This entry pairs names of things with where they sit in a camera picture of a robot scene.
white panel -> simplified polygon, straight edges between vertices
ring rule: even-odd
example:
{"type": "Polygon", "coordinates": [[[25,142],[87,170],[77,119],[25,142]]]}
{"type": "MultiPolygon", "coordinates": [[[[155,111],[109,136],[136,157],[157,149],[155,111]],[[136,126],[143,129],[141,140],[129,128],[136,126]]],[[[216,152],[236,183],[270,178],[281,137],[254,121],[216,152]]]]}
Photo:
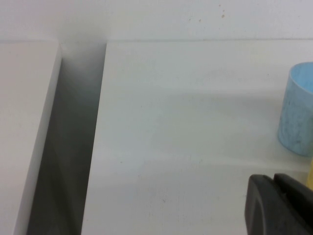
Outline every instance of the white panel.
{"type": "Polygon", "coordinates": [[[312,38],[311,0],[16,0],[0,40],[312,38]]]}
{"type": "Polygon", "coordinates": [[[248,178],[305,181],[277,128],[313,41],[108,43],[82,234],[238,234],[248,178]]]}
{"type": "Polygon", "coordinates": [[[57,43],[0,44],[0,234],[25,234],[61,54],[57,43]]]}

